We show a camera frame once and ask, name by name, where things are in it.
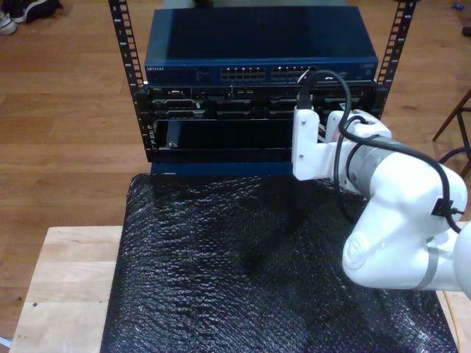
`white sneaker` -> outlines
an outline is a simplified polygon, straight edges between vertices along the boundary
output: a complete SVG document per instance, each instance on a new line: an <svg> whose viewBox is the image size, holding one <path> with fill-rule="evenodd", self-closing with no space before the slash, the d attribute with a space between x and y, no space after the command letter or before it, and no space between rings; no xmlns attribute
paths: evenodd
<svg viewBox="0 0 471 353"><path fill-rule="evenodd" d="M0 35L12 35L16 31L16 23L10 18L10 15L0 11Z"/></svg>

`bubble wrap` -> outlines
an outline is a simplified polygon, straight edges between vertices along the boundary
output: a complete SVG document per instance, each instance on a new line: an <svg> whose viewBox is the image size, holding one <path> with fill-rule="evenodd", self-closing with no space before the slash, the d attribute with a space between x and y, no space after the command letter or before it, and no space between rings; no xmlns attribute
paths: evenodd
<svg viewBox="0 0 471 353"><path fill-rule="evenodd" d="M456 352L434 292L348 280L352 228L325 183L139 175L101 352Z"/></svg>

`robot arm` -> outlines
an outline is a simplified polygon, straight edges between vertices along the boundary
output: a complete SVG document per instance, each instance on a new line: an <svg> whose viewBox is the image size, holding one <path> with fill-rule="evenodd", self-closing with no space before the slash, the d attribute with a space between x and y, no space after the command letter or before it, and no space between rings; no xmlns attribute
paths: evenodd
<svg viewBox="0 0 471 353"><path fill-rule="evenodd" d="M310 109L295 110L293 173L299 180L333 178L333 159L344 112L332 112L327 126ZM398 143L375 117L352 111L368 124L353 122L348 132L384 143ZM318 142L319 131L325 132ZM442 166L450 183L450 200L464 210L463 179ZM462 290L471 297L471 226L459 234L440 215L442 183L427 163L399 152L358 145L341 145L340 185L361 193L368 205L348 237L342 256L347 276L372 288ZM453 215L458 221L461 215Z"/></svg>

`wooden table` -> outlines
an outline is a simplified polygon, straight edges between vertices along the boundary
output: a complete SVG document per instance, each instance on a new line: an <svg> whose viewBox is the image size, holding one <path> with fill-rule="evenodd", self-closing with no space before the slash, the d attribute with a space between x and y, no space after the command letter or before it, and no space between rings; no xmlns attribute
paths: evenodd
<svg viewBox="0 0 471 353"><path fill-rule="evenodd" d="M121 229L49 229L10 352L99 352ZM445 295L437 293L456 340ZM471 302L463 293L446 295L462 351L471 352Z"/></svg>

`gray cylindrical joint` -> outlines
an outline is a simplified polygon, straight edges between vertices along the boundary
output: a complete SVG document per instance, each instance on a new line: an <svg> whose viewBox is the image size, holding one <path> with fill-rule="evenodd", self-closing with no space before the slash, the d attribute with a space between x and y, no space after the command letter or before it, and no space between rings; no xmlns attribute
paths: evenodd
<svg viewBox="0 0 471 353"><path fill-rule="evenodd" d="M384 143L401 144L392 138L379 137L375 141ZM348 179L365 197L370 197L369 185L376 168L383 162L386 157L395 152L378 147L361 146L350 161L348 170Z"/></svg>

